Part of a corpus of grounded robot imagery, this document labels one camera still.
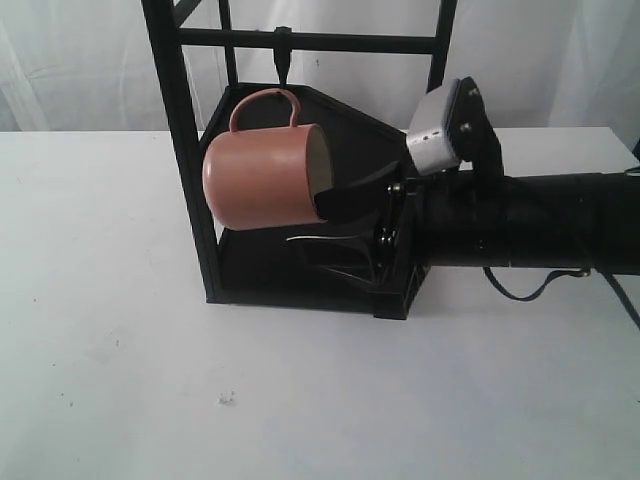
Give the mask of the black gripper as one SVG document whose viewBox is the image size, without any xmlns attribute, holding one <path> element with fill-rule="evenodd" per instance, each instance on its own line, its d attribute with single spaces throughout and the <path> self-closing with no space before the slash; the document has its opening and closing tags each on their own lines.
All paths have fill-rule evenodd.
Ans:
<svg viewBox="0 0 640 480">
<path fill-rule="evenodd" d="M 313 196 L 319 218 L 352 222 L 385 205 L 376 230 L 356 235 L 295 235 L 286 244 L 310 268 L 354 285 L 372 286 L 372 314 L 404 320 L 429 268 L 416 251 L 424 181 L 376 172 L 354 183 Z"/>
</svg>

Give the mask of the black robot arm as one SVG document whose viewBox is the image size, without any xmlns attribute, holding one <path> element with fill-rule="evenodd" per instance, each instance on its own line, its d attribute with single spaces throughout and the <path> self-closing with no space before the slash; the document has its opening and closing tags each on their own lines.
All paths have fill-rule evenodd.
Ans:
<svg viewBox="0 0 640 480">
<path fill-rule="evenodd" d="M 292 236 L 311 266 L 367 293 L 378 318 L 403 319 L 433 266 L 546 271 L 548 281 L 600 274 L 632 320 L 619 283 L 639 271 L 639 172 L 535 177 L 474 171 L 396 183 L 362 182 L 323 195 L 346 208 L 381 197 L 373 225 L 355 235 Z"/>
</svg>

